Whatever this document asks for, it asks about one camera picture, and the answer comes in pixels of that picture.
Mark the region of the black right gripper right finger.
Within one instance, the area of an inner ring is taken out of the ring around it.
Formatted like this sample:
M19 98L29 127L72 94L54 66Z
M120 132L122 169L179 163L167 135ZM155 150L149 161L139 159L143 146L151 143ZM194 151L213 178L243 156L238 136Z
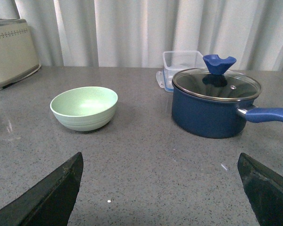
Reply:
M261 226L283 226L283 177L246 153L237 168L244 192Z

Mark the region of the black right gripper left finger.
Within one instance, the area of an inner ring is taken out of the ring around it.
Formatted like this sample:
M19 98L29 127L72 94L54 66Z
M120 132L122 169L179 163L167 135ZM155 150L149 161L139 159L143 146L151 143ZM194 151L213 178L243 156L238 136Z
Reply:
M83 156L76 153L48 176L0 209L0 226L66 226L83 173Z

